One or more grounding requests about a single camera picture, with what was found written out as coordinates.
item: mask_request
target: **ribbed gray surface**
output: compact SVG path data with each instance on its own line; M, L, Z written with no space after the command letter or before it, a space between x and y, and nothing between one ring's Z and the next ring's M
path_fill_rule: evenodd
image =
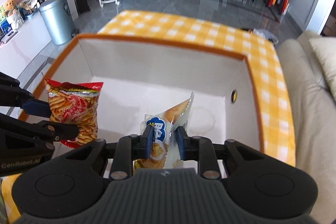
M267 220L238 207L219 181L199 177L194 169L138 169L124 181L110 183L102 198L76 216L62 219L39 219L23 215L16 224L316 224L308 216L291 220Z

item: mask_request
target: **trash can lid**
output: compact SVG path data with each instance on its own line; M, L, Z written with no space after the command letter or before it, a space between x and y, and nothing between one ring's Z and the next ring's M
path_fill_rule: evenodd
M50 8L64 2L65 0L47 0L43 2L40 6L40 11L49 10Z

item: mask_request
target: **crumpled snack package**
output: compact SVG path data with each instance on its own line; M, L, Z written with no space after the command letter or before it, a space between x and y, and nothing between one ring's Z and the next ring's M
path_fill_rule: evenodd
M140 132L144 132L148 125L154 127L153 144L150 157L146 160L138 159L134 162L137 168L174 168L180 160L175 130L179 126L186 126L190 109L194 100L194 93L188 100L176 105L158 115L146 115L141 123Z
M89 143L97 138L97 107L103 82L71 84L44 79L51 110L50 121L76 124L77 138L62 140L71 148Z

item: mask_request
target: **blue logo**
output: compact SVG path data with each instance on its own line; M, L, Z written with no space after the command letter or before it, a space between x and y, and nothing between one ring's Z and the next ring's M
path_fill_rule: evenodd
M163 142L166 136L164 120L161 120L158 117L154 117L147 121L146 126L148 125L151 125L152 127L154 127L153 141L157 139Z

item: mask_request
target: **white pillow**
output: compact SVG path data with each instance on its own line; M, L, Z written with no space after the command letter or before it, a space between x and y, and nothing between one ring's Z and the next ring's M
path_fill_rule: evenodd
M336 101L336 37L321 37L309 40L319 60L330 92Z

